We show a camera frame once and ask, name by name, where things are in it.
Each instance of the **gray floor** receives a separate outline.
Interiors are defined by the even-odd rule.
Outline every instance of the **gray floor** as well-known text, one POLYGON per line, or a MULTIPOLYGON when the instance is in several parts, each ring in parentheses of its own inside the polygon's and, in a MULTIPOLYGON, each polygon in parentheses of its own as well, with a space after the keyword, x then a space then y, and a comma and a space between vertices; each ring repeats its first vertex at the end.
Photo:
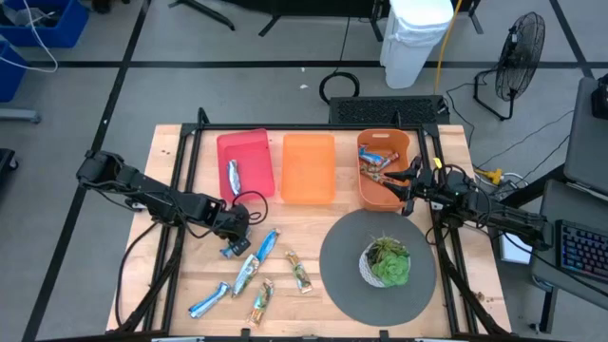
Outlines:
MULTIPOLYGON (((346 28, 345 18, 282 18, 265 38, 257 33, 269 20, 250 12, 207 0, 237 26, 232 32, 185 7, 169 9, 155 0, 145 19, 135 61, 276 61, 336 60, 346 28)), ((588 61, 606 62, 608 52, 601 26, 608 5, 602 0, 560 4, 588 61)), ((61 61, 121 61, 142 0, 131 5, 115 2, 109 15, 91 13, 77 47, 54 49, 61 61)), ((541 14, 547 36, 541 59, 576 62, 548 0, 485 0, 478 9, 485 34, 478 35, 470 20, 458 18, 446 50, 447 61, 492 62, 498 59, 507 29, 521 14, 541 14)), ((384 28, 386 20, 380 22, 384 28)), ((370 25, 351 19, 345 60, 378 60, 381 44, 370 25)), ((19 49, 30 60, 46 60, 38 48, 19 49)), ((438 48, 429 60, 436 60, 438 48)), ((156 124, 194 121, 203 106, 212 122, 324 123, 329 109, 317 93, 319 82, 332 68, 130 68, 116 104, 104 149, 123 155, 143 168, 156 124)), ((361 94, 419 95, 433 89, 435 71, 424 69, 416 84, 392 90, 378 67, 345 68, 361 81, 361 94)), ((469 82, 478 69, 443 70, 441 93, 469 82)), ((608 70, 593 70, 596 77, 608 70)), ((63 227, 76 181, 74 173, 90 147, 114 84, 115 68, 61 68, 55 74, 28 72, 16 99, 5 107, 35 108, 43 115, 38 125, 0 123, 0 146, 17 150, 21 168, 14 173, 0 199, 0 335, 16 341, 30 311, 63 227)), ((572 109, 580 69, 539 69, 517 101, 513 120, 499 123, 471 101, 466 86, 452 93, 456 108, 476 125, 471 155, 484 162, 529 132, 572 109)), ((352 86, 340 80, 328 84, 332 96, 349 96, 352 86)), ((482 96, 501 111, 493 86, 482 96)), ((462 120, 452 112, 452 122, 462 120)), ((530 139, 487 167, 525 174, 568 134, 571 117, 530 139)), ((467 133, 470 127, 465 126, 467 133)), ((563 162, 564 146, 531 180, 563 162)), ((531 210, 538 209, 532 204, 531 210)), ((118 264, 124 251, 131 216, 95 195, 85 198, 66 261, 52 294, 38 338, 102 333, 114 294, 118 264)), ((537 322, 542 292, 532 286, 522 266, 499 262, 513 331, 534 335, 527 324, 537 322)), ((547 338, 597 341, 608 313, 565 294, 560 297, 556 323, 547 338)))

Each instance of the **orange plastic tray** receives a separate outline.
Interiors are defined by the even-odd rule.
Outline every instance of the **orange plastic tray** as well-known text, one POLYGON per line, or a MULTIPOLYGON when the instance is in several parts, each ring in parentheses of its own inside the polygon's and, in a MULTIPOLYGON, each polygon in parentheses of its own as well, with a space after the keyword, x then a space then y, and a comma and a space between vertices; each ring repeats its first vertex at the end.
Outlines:
MULTIPOLYGON (((409 167, 408 162, 408 135, 397 129, 367 129, 357 137, 357 146, 366 144, 367 151, 387 157, 393 152, 399 153, 399 159, 384 168, 380 173, 403 171, 409 167)), ((359 173, 359 196, 363 207, 372 211, 396 211, 404 206, 389 189, 382 184, 370 180, 359 173)))
POLYGON ((329 204, 333 201, 333 135, 287 134, 283 137, 281 197, 292 204, 329 204))

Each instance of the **blue bin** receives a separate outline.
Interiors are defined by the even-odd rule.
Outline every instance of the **blue bin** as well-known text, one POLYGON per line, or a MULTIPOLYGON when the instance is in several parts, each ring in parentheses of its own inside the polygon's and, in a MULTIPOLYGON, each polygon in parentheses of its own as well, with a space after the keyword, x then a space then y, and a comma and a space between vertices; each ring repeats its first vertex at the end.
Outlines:
MULTIPOLYGON (((21 66, 27 65, 26 61, 10 48, 9 43, 5 41, 0 41, 0 57, 21 66)), ((25 73, 26 70, 24 68, 12 66, 0 60, 0 103, 12 100, 25 73)))
MULTIPOLYGON (((6 0, 4 3, 14 10, 22 10, 26 7, 23 0, 6 0)), ((47 48, 73 48, 76 45, 88 20, 88 12, 78 0, 28 0, 28 6, 31 9, 37 7, 64 9, 54 28, 36 28, 47 48)), ((0 26, 0 34, 16 47, 40 46, 31 28, 0 26)))

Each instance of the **succulent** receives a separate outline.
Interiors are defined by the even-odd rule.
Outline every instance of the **succulent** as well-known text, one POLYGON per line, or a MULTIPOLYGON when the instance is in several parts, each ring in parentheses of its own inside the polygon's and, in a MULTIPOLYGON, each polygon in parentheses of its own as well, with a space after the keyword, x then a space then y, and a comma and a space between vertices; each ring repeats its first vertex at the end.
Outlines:
POLYGON ((368 251, 368 263, 385 286, 405 285, 409 279, 409 253, 399 241, 380 237, 368 251))

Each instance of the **electric fan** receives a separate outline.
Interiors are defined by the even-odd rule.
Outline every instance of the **electric fan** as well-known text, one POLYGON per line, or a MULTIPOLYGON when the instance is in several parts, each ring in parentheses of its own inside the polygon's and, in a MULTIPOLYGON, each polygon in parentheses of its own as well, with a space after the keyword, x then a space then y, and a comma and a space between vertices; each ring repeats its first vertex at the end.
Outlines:
POLYGON ((521 16, 504 41, 503 52, 497 65, 490 70, 482 71, 475 76, 473 99, 485 109, 499 117, 501 121, 513 116, 513 103, 530 85, 536 72, 544 45, 544 20, 535 12, 521 16), (496 95, 509 101, 509 115, 501 115, 478 97, 479 78, 496 72, 496 95))

